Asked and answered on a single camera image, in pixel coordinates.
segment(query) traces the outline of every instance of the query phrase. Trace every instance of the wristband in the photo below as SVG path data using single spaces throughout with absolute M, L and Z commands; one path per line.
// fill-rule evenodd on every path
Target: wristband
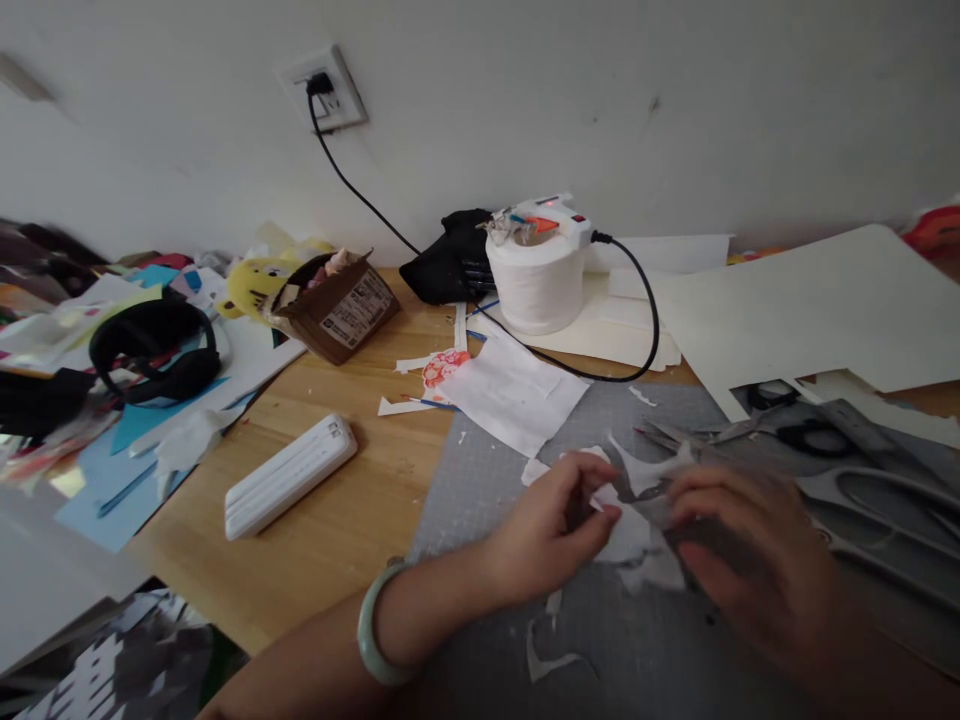
M 377 598 L 380 596 L 380 591 L 383 590 L 384 585 L 406 570 L 407 567 L 406 563 L 399 563 L 384 570 L 367 590 L 367 594 L 363 598 L 363 605 L 360 606 L 360 621 L 357 624 L 357 644 L 360 646 L 360 657 L 363 660 L 363 666 L 367 668 L 367 672 L 373 675 L 378 683 L 387 687 L 405 685 L 416 676 L 420 669 L 416 667 L 401 668 L 388 663 L 380 654 L 380 649 L 377 647 L 377 641 L 373 634 L 373 614 L 377 608 Z

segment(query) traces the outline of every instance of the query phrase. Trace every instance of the black headphones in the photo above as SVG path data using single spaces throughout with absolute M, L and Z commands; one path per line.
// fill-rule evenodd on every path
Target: black headphones
M 175 351 L 201 330 L 207 339 L 205 348 L 185 352 L 166 370 L 150 366 L 151 359 Z M 146 380 L 126 390 L 117 387 L 110 371 L 120 355 L 131 358 Z M 90 361 L 110 392 L 131 405 L 162 407 L 189 400 L 220 372 L 210 319 L 202 310 L 174 299 L 150 300 L 108 318 L 90 340 Z

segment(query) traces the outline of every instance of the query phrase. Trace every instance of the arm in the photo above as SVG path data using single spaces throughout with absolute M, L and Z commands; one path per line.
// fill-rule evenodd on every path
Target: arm
M 489 538 L 405 570 L 380 593 L 374 634 L 393 665 L 424 663 L 467 623 L 563 585 L 592 559 L 619 519 L 605 507 L 578 528 L 568 512 L 588 509 L 617 476 L 589 453 L 570 453 L 517 501 Z M 289 632 L 241 670 L 204 708 L 200 720 L 370 717 L 394 688 L 373 679 L 357 646 L 363 594 L 344 600 Z
M 692 467 L 670 487 L 674 526 L 718 517 L 769 572 L 735 574 L 683 543 L 680 556 L 730 623 L 827 706 L 850 716 L 960 717 L 960 688 L 880 634 L 844 587 L 789 480 Z

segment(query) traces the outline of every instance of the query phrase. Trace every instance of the black scissors handle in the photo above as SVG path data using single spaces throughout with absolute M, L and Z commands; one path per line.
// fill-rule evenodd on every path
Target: black scissors handle
M 827 449 L 807 442 L 807 435 L 825 432 L 839 438 L 841 441 L 840 447 Z M 804 420 L 800 425 L 787 425 L 777 428 L 777 439 L 798 452 L 814 457 L 840 458 L 857 452 L 857 446 L 851 442 L 850 438 L 843 434 L 836 425 L 824 420 Z
M 762 383 L 747 386 L 747 404 L 754 410 L 769 410 L 780 405 L 793 405 L 800 397 L 796 388 L 783 394 L 765 393 L 760 389 Z

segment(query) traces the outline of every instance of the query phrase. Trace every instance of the black power cord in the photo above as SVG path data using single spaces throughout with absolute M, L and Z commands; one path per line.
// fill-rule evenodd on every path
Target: black power cord
M 401 235 L 400 232 L 393 225 L 390 224 L 390 221 L 387 220 L 383 216 L 383 214 L 379 210 L 377 210 L 369 200 L 367 200 L 363 195 L 361 195 L 360 192 L 353 185 L 350 184 L 350 181 L 343 176 L 342 172 L 340 172 L 340 167 L 337 165 L 337 161 L 334 160 L 333 155 L 330 154 L 330 149 L 327 147 L 327 143 L 324 142 L 323 133 L 320 131 L 320 126 L 317 124 L 317 116 L 313 109 L 314 108 L 313 97 L 314 95 L 326 95 L 331 92 L 333 92 L 333 83 L 330 81 L 330 77 L 326 73 L 317 73 L 312 78 L 310 78 L 310 80 L 307 81 L 307 103 L 310 106 L 310 119 L 313 121 L 313 129 L 317 133 L 317 140 L 320 141 L 320 145 L 323 147 L 323 151 L 327 154 L 327 159 L 330 161 L 330 164 L 333 165 L 333 169 L 336 171 L 337 175 L 343 181 L 343 184 L 350 189 L 350 192 L 352 192 L 354 195 L 360 198 L 363 204 L 366 205 L 368 208 L 370 208 L 370 210 L 373 211 L 373 214 L 376 215 L 378 218 L 380 218 L 383 224 L 393 231 L 394 235 L 400 238 L 400 242 L 402 242 L 404 245 L 410 248 L 415 254 L 419 255 L 420 251 L 417 250 L 413 245 L 411 245 L 407 241 L 407 239 L 403 235 Z M 627 375 L 626 377 L 620 377 L 620 378 L 611 378 L 611 377 L 606 377 L 605 375 L 593 375 L 592 373 L 588 373 L 583 370 L 577 370 L 576 368 L 570 367 L 566 363 L 561 362 L 560 360 L 557 360 L 557 358 L 551 357 L 550 355 L 547 355 L 545 352 L 537 350 L 536 348 L 532 348 L 529 345 L 524 345 L 524 347 L 527 348 L 527 350 L 532 352 L 537 357 L 542 358 L 547 362 L 550 362 L 556 365 L 559 368 L 563 368 L 567 372 L 573 373 L 574 375 L 578 375 L 582 378 L 587 378 L 588 380 L 596 380 L 598 382 L 616 382 L 616 383 L 633 382 L 638 377 L 643 375 L 647 370 L 650 369 L 650 366 L 653 365 L 654 359 L 657 357 L 657 350 L 660 348 L 660 314 L 657 312 L 656 300 L 653 299 L 653 289 L 650 287 L 650 281 L 647 280 L 646 273 L 643 272 L 643 268 L 640 267 L 640 263 L 637 262 L 637 258 L 634 257 L 633 253 L 630 252 L 623 245 L 623 243 L 618 242 L 617 240 L 614 240 L 611 236 L 607 235 L 606 233 L 598 232 L 596 230 L 594 230 L 593 236 L 590 238 L 590 242 L 599 242 L 607 245 L 614 245 L 620 248 L 624 253 L 626 253 L 627 257 L 630 258 L 630 262 L 633 263 L 633 266 L 637 269 L 637 272 L 640 274 L 640 279 L 643 281 L 643 286 L 644 288 L 646 288 L 646 291 L 647 291 L 647 298 L 650 301 L 650 315 L 653 318 L 653 343 L 650 345 L 650 354 L 647 355 L 646 362 L 635 373 L 631 375 Z M 480 310 L 480 312 L 482 312 L 487 317 L 487 319 L 493 321 L 493 323 L 496 324 L 505 333 L 507 333 L 507 335 L 509 335 L 510 337 L 513 337 L 513 333 L 507 330 L 507 328 L 503 326 L 503 323 L 501 323 L 495 317 L 492 317 L 491 315 L 489 315 L 487 311 L 481 308 L 479 305 L 477 306 L 477 308 Z
M 330 161 L 330 164 L 333 165 L 333 169 L 336 171 L 340 179 L 343 180 L 343 184 L 349 188 L 350 192 L 360 198 L 361 202 L 370 208 L 370 210 L 373 211 L 373 214 L 380 218 L 380 221 L 393 231 L 394 235 L 400 238 L 400 242 L 410 248 L 415 255 L 419 255 L 420 251 L 411 245 L 410 242 L 400 234 L 400 231 L 390 224 L 390 221 L 383 216 L 383 213 L 373 206 L 373 203 L 367 200 L 363 195 L 360 194 L 359 190 L 350 184 L 350 181 L 343 176 L 342 172 L 340 172 L 340 167 L 337 165 L 337 161 L 334 160 L 333 155 L 330 154 L 330 149 L 327 147 L 327 143 L 323 139 L 323 133 L 320 132 L 320 126 L 317 124 L 317 115 L 313 111 L 314 95 L 325 95 L 330 92 L 333 92 L 333 84 L 330 82 L 330 77 L 326 73 L 318 73 L 310 78 L 309 81 L 307 81 L 307 104 L 310 106 L 310 119 L 313 121 L 313 129 L 317 133 L 317 140 L 319 140 L 320 145 L 323 146 L 323 151 L 327 154 L 327 159 Z

